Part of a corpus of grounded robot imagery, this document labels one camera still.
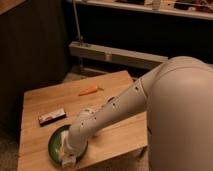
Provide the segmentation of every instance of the wall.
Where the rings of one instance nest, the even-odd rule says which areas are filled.
[[[18,137],[23,93],[68,71],[60,0],[27,0],[0,15],[0,127]]]

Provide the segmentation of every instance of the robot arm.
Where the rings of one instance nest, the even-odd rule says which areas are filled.
[[[213,108],[208,108],[213,101],[212,87],[213,71],[206,64],[190,57],[173,58],[139,78],[98,112],[82,111],[65,135],[65,156],[76,158],[88,138],[98,130],[147,110],[150,170],[213,170],[212,159],[205,157],[206,153],[213,156],[207,150],[207,146],[213,145],[213,136],[209,139],[194,132],[213,129],[208,120],[198,126],[201,112],[213,120]],[[199,149],[196,150],[205,158],[202,164],[192,150],[194,142],[188,137],[197,141]],[[184,145],[188,151],[180,150]]]

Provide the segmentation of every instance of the wooden table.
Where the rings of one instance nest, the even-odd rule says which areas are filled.
[[[60,126],[71,124],[76,114],[85,107],[94,109],[129,87],[132,79],[126,71],[73,81],[28,91],[24,95],[24,109],[19,149],[19,171],[62,170],[52,164],[48,155],[48,140]],[[78,92],[91,85],[98,85],[104,91],[78,96]],[[38,116],[64,108],[67,118],[44,127],[38,124]],[[129,119],[111,125],[91,138],[84,158],[74,167],[77,170],[112,157],[142,148],[147,145],[146,114],[140,113]]]

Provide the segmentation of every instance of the green plate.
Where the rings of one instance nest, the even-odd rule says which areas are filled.
[[[49,152],[49,156],[52,159],[52,161],[58,165],[62,165],[61,160],[58,159],[58,151],[61,147],[61,133],[63,131],[68,130],[70,127],[70,125],[64,125],[60,128],[58,128],[50,137],[49,139],[49,143],[48,143],[48,152]],[[85,149],[82,151],[82,153],[76,158],[76,162],[79,162],[84,154],[86,153],[87,150],[87,146],[88,146],[88,142],[85,146]]]

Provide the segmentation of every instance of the small box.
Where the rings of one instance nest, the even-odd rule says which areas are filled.
[[[38,117],[38,121],[39,121],[40,126],[44,126],[44,125],[53,123],[53,122],[55,122],[59,119],[63,119],[63,118],[66,118],[66,113],[65,113],[64,109],[61,108],[61,109],[55,110],[53,112],[40,115]]]

